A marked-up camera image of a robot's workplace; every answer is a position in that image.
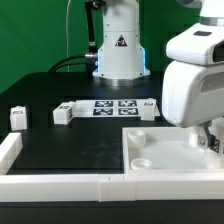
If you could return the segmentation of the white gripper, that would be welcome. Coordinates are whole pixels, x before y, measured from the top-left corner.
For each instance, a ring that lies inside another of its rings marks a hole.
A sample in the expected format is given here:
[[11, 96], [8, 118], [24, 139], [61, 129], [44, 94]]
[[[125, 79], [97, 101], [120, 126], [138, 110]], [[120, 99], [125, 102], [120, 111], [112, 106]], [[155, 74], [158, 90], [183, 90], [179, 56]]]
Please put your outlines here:
[[199, 144], [214, 146], [211, 120], [224, 116], [224, 64], [200, 66], [173, 61], [165, 71], [162, 114], [171, 124], [191, 127], [202, 124]]

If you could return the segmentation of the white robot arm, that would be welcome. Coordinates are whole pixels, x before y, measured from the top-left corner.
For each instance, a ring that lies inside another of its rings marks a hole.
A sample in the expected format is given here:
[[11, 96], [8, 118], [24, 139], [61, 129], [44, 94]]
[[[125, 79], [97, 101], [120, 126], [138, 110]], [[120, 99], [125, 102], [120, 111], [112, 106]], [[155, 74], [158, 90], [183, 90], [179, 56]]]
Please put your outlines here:
[[[217, 150], [210, 133], [214, 119], [224, 117], [224, 0], [176, 0], [200, 10], [199, 22], [169, 40], [162, 114], [171, 124], [197, 133], [197, 143]], [[150, 74], [139, 37], [138, 0], [93, 0], [103, 8], [104, 41], [97, 52], [95, 80], [129, 85]]]

